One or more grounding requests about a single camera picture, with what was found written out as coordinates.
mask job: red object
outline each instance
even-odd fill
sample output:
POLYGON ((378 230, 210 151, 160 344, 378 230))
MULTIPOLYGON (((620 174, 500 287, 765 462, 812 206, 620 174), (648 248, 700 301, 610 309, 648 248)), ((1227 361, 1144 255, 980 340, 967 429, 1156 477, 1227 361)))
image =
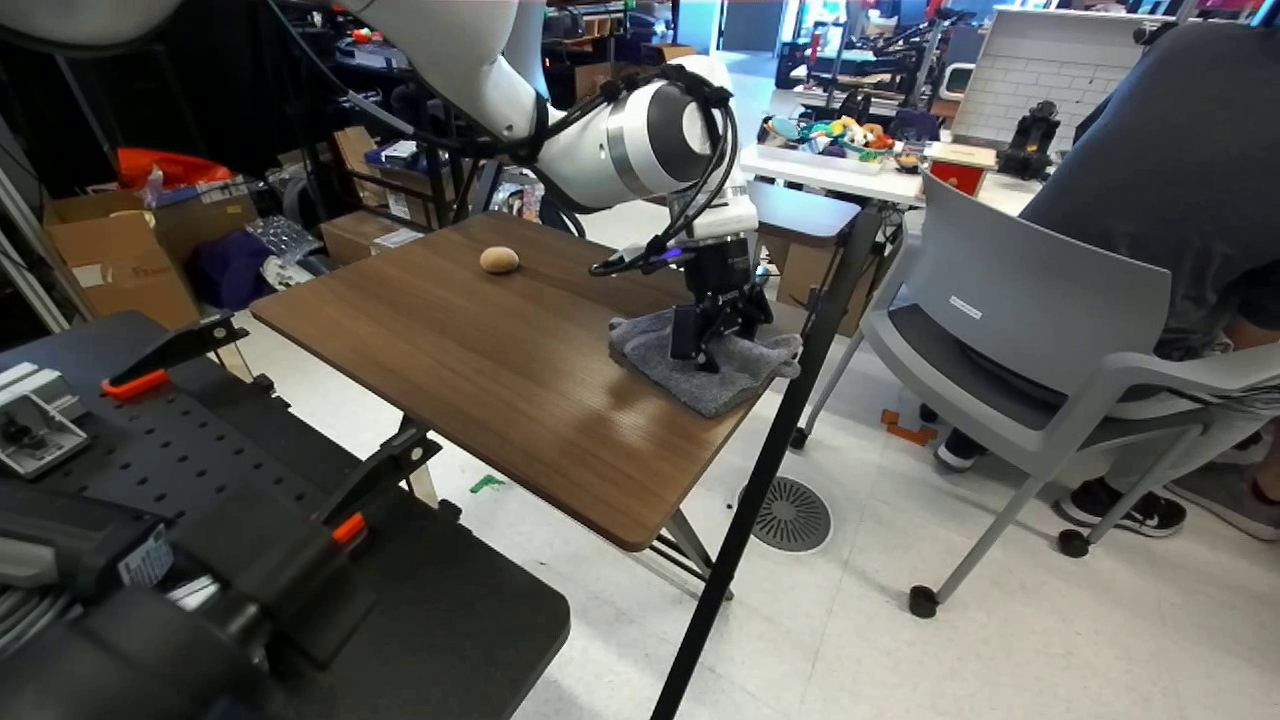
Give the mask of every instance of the red object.
POLYGON ((365 511, 351 511, 348 520, 339 520, 330 541, 338 549, 357 549, 359 541, 369 537, 369 517, 365 511))
POLYGON ((138 400, 143 400, 143 394, 151 394, 151 391, 160 391, 160 388, 170 388, 170 369, 158 369, 158 371, 149 371, 149 374, 139 374, 139 381, 128 381, 128 383, 108 383, 108 381, 106 381, 106 394, 108 394, 112 404, 138 404, 138 400))
POLYGON ((934 438, 930 429, 905 429, 905 421, 900 421, 895 412, 882 412, 882 429, 886 429, 889 437, 909 438, 909 443, 922 443, 922 446, 934 438))
POLYGON ((977 197, 986 188, 986 169, 973 164, 948 164, 948 159, 934 159, 930 171, 944 184, 953 184, 964 197, 977 197))
POLYGON ((351 44, 378 44, 378 40, 383 40, 383 36, 378 36, 372 29, 351 29, 348 40, 351 40, 351 44))
POLYGON ((183 156, 183 151, 160 151, 160 147, 115 147, 115 178, 122 188, 138 191, 149 184, 182 188, 182 184, 229 184, 238 178, 233 169, 183 156))

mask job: black metal frame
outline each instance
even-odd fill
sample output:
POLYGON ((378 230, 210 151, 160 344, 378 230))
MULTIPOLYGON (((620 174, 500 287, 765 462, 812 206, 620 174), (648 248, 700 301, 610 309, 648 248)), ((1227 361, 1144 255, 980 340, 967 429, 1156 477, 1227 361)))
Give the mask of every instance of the black metal frame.
POLYGON ((651 720, 669 720, 681 711, 681 698, 691 684, 691 670, 705 656, 705 642, 718 628, 720 603, 731 593, 731 577, 747 552, 751 528, 765 511, 767 488, 790 455, 790 443, 802 429, 802 412, 812 394, 812 383, 834 352, 834 340, 839 333, 839 319, 850 310, 850 301, 858 290, 858 284, 882 269, 882 255, 900 241, 905 230, 905 215, 893 203, 869 203, 839 237, 837 237, 837 253, 826 277, 826 287, 804 319, 804 355, 802 355, 802 374, 790 383, 786 404, 777 407, 777 421, 765 437, 765 446, 758 455, 751 479, 740 490, 737 517, 730 523, 730 537, 718 552, 707 586, 688 621, 688 630, 681 639, 681 653, 674 658, 669 684, 651 708, 651 720))

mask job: gray office chair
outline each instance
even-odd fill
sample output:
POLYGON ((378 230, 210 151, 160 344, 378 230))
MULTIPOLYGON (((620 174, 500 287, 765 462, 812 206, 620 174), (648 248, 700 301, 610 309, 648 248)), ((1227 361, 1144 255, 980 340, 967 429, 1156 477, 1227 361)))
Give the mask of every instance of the gray office chair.
POLYGON ((930 407, 1027 479, 941 593, 911 586, 915 615, 935 615, 1086 451, 1165 446, 1132 462, 1137 488, 1093 537, 1059 537, 1070 556, 1103 541, 1144 490, 1280 416, 1280 346, 1189 363, 1151 355, 1169 319, 1165 269, 1025 222, 934 174, 923 199, 923 230, 882 284, 866 340, 930 407))

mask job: orange handle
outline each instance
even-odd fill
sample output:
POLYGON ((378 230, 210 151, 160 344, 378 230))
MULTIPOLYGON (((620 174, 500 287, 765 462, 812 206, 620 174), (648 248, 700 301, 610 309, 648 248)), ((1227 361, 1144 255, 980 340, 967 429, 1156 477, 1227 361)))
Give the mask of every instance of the orange handle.
POLYGON ((351 511, 348 520, 339 520, 330 541, 338 549, 357 549, 359 541, 369 537, 369 517, 365 511, 351 511))
POLYGON ((115 404, 138 404, 138 400, 143 400, 143 394, 151 394, 160 388, 170 388, 170 369, 158 369, 158 371, 149 371, 139 381, 128 381, 128 383, 106 381, 106 394, 115 400, 115 404))

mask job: wooden table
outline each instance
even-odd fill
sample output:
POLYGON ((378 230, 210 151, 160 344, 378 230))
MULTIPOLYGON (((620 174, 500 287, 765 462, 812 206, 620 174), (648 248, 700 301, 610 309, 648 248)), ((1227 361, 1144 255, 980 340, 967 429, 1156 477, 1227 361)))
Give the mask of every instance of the wooden table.
POLYGON ((674 309, 681 277, 588 277, 603 248, 474 215, 256 314, 412 421, 642 552, 681 517, 747 407, 705 421, 610 355, 610 319, 674 309), (511 244, 523 270, 483 277, 511 244))

